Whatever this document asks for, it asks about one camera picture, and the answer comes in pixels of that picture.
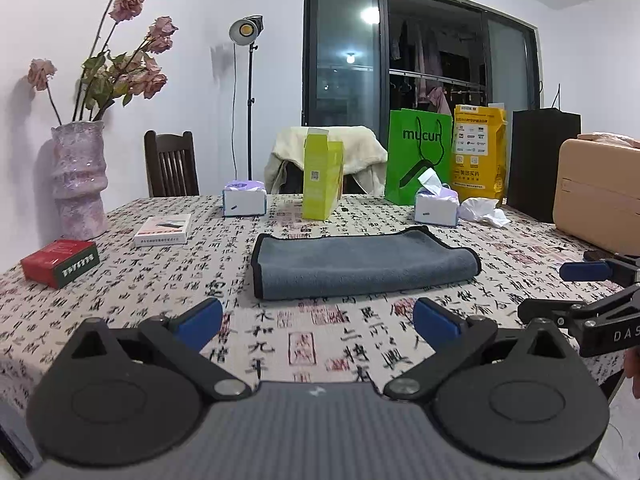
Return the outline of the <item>studio light on stand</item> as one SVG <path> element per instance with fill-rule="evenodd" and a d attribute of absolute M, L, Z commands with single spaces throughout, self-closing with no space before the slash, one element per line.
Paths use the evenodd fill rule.
<path fill-rule="evenodd" d="M 253 179 L 253 107 L 254 98 L 254 55 L 258 50 L 257 39 L 264 30 L 262 14 L 244 16 L 232 23 L 229 38 L 235 47 L 247 48 L 247 95 L 246 95 L 246 172 L 247 179 Z"/>

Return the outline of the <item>dark framed window door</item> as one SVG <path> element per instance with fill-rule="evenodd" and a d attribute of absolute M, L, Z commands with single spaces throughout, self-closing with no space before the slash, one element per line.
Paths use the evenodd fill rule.
<path fill-rule="evenodd" d="M 534 26 L 466 0 L 304 0 L 305 126 L 366 126 L 393 110 L 541 104 Z"/>

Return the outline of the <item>yellow paper bag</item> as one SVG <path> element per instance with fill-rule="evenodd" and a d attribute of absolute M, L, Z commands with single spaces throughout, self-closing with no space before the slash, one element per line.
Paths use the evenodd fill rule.
<path fill-rule="evenodd" d="M 506 194 L 506 111 L 502 107 L 457 105 L 451 187 L 462 202 Z"/>

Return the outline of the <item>pink speckled ceramic vase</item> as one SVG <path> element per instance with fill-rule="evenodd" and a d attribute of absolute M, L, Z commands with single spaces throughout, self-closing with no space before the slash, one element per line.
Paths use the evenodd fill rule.
<path fill-rule="evenodd" d="M 70 122 L 51 129 L 52 196 L 62 235 L 92 240 L 107 231 L 101 193 L 107 188 L 104 123 Z"/>

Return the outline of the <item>dark wooden chair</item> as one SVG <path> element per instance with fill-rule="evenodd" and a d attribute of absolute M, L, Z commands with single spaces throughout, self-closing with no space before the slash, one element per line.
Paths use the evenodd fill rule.
<path fill-rule="evenodd" d="M 144 135 L 144 156 L 151 197 L 198 196 L 193 134 Z"/>

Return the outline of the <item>beige hard carrying case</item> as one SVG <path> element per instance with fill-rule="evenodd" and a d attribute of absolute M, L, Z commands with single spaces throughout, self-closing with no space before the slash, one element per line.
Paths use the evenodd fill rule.
<path fill-rule="evenodd" d="M 639 252 L 639 150 L 587 139 L 559 151 L 553 222 L 609 252 Z"/>

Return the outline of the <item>lime green snack box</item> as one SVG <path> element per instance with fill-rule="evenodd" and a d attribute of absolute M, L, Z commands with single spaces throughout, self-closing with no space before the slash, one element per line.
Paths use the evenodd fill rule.
<path fill-rule="evenodd" d="M 304 147 L 302 216 L 326 221 L 343 191 L 344 145 L 326 129 L 310 128 Z"/>

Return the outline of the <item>black box speaker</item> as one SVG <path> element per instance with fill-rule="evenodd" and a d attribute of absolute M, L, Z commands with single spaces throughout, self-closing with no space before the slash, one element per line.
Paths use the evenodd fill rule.
<path fill-rule="evenodd" d="M 560 148 L 581 133 L 578 114 L 557 108 L 515 112 L 506 203 L 540 222 L 551 223 Z"/>

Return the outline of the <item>purple tissue pack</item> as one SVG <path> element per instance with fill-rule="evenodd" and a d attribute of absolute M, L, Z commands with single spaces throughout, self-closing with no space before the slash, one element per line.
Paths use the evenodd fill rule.
<path fill-rule="evenodd" d="M 433 168 L 423 171 L 418 181 L 420 188 L 414 198 L 414 221 L 455 228 L 460 205 L 458 193 L 443 184 Z"/>
<path fill-rule="evenodd" d="M 222 213 L 226 218 L 263 216 L 267 212 L 265 185 L 255 180 L 234 180 L 222 190 Z"/>

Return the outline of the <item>cream cloth over chair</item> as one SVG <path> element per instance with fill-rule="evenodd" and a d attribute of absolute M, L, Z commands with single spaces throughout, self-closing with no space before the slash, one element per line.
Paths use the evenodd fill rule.
<path fill-rule="evenodd" d="M 307 133 L 324 131 L 330 141 L 342 141 L 345 177 L 351 176 L 364 194 L 384 195 L 387 151 L 367 127 L 288 127 L 278 133 L 265 168 L 270 194 L 298 194 L 304 178 Z"/>

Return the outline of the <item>left purple tissue pack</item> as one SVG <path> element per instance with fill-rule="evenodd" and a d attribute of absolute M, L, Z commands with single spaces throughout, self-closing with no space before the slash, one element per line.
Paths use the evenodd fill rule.
<path fill-rule="evenodd" d="M 222 213 L 226 218 L 263 216 L 267 212 L 265 185 L 255 180 L 234 180 L 222 190 Z"/>

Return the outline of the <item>white flat phone box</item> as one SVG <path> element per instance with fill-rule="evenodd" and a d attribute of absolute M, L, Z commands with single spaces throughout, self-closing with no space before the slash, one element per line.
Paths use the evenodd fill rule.
<path fill-rule="evenodd" d="M 134 234 L 134 246 L 185 245 L 188 241 L 192 214 L 171 214 L 145 220 Z"/>

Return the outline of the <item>red and green small box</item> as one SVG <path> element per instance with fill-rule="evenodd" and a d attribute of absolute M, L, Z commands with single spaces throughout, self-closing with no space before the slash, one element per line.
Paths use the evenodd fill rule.
<path fill-rule="evenodd" d="M 24 277 L 60 289 L 100 263 L 98 246 L 85 240 L 56 240 L 23 258 Z"/>

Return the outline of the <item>purple and grey towel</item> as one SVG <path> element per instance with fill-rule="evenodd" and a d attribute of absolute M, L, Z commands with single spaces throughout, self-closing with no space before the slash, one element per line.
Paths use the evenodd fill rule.
<path fill-rule="evenodd" d="M 471 248 L 450 247 L 427 226 L 381 235 L 257 237 L 250 267 L 261 300 L 330 298 L 456 284 L 482 272 Z"/>

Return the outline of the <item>right purple tissue pack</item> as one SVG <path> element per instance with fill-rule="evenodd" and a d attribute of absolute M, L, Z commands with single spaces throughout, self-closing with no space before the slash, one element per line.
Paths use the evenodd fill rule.
<path fill-rule="evenodd" d="M 420 188 L 414 198 L 414 221 L 455 228 L 460 205 L 458 193 L 443 184 L 433 168 L 423 171 L 418 181 Z"/>

